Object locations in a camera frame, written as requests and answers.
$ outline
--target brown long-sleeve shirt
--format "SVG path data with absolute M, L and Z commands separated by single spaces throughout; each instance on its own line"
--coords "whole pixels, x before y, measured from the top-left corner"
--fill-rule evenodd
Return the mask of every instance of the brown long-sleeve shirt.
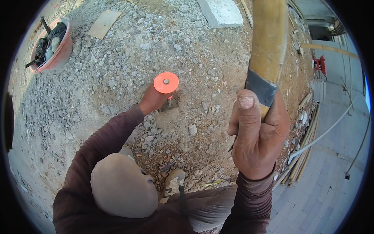
M 91 190 L 91 172 L 96 163 L 117 153 L 144 116 L 138 106 L 113 117 L 90 136 L 77 151 L 67 171 L 64 187 L 53 203 L 57 233 L 195 233 L 188 219 L 168 210 L 157 210 L 141 219 L 111 216 L 100 210 Z M 272 208 L 273 178 L 249 180 L 239 173 L 238 188 L 221 233 L 266 233 Z

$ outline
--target dirt ground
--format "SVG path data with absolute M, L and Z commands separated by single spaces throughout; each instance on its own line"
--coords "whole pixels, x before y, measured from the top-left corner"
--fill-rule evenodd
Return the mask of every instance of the dirt ground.
M 215 186 L 235 182 L 238 170 L 228 152 L 234 137 L 226 131 L 236 90 L 246 79 L 253 32 L 240 1 L 235 2 L 244 26 L 219 29 L 208 27 L 196 1 L 140 0 L 131 4 L 53 0 L 46 5 L 20 46 L 9 84 L 15 108 L 10 166 L 30 217 L 39 228 L 54 232 L 53 200 L 75 152 L 110 118 L 138 103 L 160 72 L 178 75 L 180 90 L 178 99 L 173 98 L 178 107 L 151 113 L 129 137 L 126 144 L 133 149 L 137 163 L 155 178 L 158 191 L 163 190 L 165 177 L 174 168 L 186 172 L 187 192 L 204 189 L 204 184 L 220 179 L 223 181 Z M 251 1 L 246 2 L 252 10 Z M 190 7 L 188 12 L 178 10 L 183 4 Z M 123 14 L 101 41 L 87 32 L 104 10 Z M 148 19 L 145 14 L 152 16 L 143 26 L 138 22 Z M 29 62 L 32 46 L 42 31 L 39 29 L 30 40 L 40 15 L 47 22 L 69 17 L 74 46 L 61 70 L 34 75 L 24 64 Z M 291 133 L 289 146 L 277 160 L 279 174 L 296 148 L 292 139 L 302 139 L 304 127 L 293 130 L 301 113 L 299 103 L 310 92 L 309 83 L 314 78 L 311 50 L 304 50 L 303 58 L 294 47 L 294 41 L 311 42 L 310 35 L 306 26 L 303 33 L 298 19 L 290 15 L 295 28 L 289 24 L 279 88 Z M 196 28 L 198 21 L 203 27 Z M 128 36 L 120 40 L 117 30 Z M 151 42 L 152 49 L 139 49 L 139 44 L 146 42 Z M 175 44 L 181 45 L 182 51 L 175 50 Z M 304 108 L 309 115 L 310 108 L 311 104 Z M 196 134 L 189 133 L 190 125 L 196 126 Z M 152 142 L 145 140 L 147 136 L 153 136 Z M 166 162 L 171 162 L 172 168 L 160 171 L 159 165 Z

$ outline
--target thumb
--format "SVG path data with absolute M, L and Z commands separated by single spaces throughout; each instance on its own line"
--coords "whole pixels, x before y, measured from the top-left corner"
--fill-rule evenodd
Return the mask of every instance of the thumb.
M 243 144 L 255 144 L 261 127 L 260 103 L 251 90 L 241 90 L 237 94 L 239 102 L 239 131 L 237 140 Z

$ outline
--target gray pants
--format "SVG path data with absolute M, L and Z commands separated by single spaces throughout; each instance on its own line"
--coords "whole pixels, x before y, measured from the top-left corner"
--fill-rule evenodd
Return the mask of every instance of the gray pants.
M 195 232 L 206 231 L 223 224 L 234 205 L 237 185 L 227 185 L 218 189 L 203 190 L 186 194 L 188 219 Z M 166 204 L 158 209 L 178 212 L 179 194 L 172 195 Z

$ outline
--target black tape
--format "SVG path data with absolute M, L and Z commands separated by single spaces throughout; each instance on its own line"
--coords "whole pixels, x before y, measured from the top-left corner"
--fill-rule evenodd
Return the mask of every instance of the black tape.
M 248 68 L 245 89 L 252 90 L 258 97 L 260 103 L 270 107 L 273 104 L 275 92 L 278 85 L 261 78 L 257 73 Z

